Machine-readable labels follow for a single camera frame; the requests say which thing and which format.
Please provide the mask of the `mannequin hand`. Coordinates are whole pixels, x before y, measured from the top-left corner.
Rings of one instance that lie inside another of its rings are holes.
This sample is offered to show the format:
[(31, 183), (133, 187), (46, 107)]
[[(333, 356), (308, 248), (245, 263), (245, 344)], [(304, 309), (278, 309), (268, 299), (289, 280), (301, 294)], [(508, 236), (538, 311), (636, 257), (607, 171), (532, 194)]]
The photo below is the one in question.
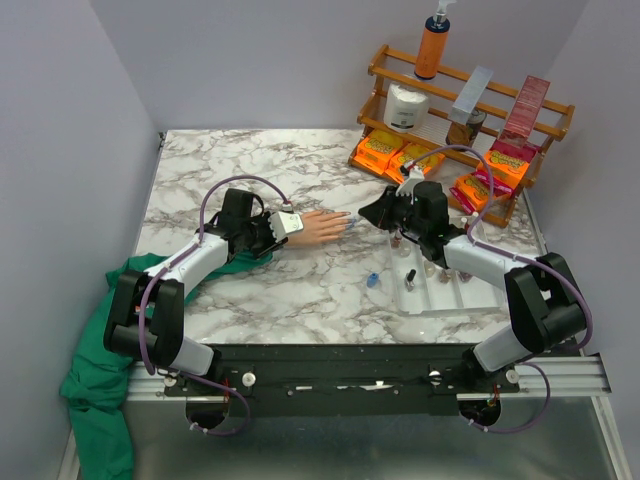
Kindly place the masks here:
[(349, 212), (316, 210), (301, 215), (303, 230), (289, 237), (287, 247), (314, 247), (338, 240), (350, 224)]

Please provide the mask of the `blue nail polish bottle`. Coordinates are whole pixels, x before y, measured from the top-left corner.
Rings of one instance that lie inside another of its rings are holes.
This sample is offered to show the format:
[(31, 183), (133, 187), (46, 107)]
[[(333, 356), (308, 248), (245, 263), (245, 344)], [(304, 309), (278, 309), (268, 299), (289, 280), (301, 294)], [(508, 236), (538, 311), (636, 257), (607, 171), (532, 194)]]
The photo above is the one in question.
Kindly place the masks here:
[(377, 288), (380, 284), (380, 275), (377, 272), (371, 273), (366, 279), (366, 286), (369, 289)]

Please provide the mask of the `green jacket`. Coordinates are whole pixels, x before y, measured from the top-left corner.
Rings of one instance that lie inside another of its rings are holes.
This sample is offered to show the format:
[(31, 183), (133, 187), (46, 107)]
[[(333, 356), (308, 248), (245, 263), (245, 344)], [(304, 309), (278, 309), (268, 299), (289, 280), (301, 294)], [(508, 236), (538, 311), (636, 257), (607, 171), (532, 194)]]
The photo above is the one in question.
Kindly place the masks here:
[(145, 270), (165, 260), (153, 253), (135, 256), (105, 274), (107, 293), (89, 317), (60, 387), (85, 479), (134, 476), (134, 448), (121, 410), (133, 360), (106, 350), (103, 336), (120, 275), (129, 269)]

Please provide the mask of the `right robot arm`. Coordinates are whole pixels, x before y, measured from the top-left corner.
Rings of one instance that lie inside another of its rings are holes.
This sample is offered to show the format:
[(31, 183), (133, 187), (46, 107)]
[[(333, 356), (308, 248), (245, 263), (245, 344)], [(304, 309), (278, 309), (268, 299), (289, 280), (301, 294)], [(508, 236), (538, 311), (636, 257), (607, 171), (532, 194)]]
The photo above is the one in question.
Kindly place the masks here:
[(476, 344), (460, 367), (460, 379), (480, 392), (496, 371), (528, 360), (582, 333), (592, 334), (592, 315), (566, 260), (555, 253), (530, 258), (502, 250), (450, 222), (442, 186), (417, 181), (388, 186), (358, 214), (372, 226), (398, 233), (442, 269), (469, 274), (504, 291), (510, 325)]

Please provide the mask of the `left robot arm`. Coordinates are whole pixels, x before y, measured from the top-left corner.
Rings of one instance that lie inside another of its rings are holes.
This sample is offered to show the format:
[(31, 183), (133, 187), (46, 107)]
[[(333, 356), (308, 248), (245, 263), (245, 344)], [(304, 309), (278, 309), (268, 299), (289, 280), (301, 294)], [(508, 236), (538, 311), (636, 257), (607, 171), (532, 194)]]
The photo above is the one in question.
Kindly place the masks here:
[(154, 369), (187, 372), (201, 395), (214, 393), (222, 372), (214, 350), (187, 338), (187, 296), (241, 255), (262, 259), (284, 246), (283, 212), (271, 213), (255, 193), (231, 188), (221, 210), (204, 221), (181, 250), (144, 270), (129, 268), (117, 280), (103, 335), (104, 348)]

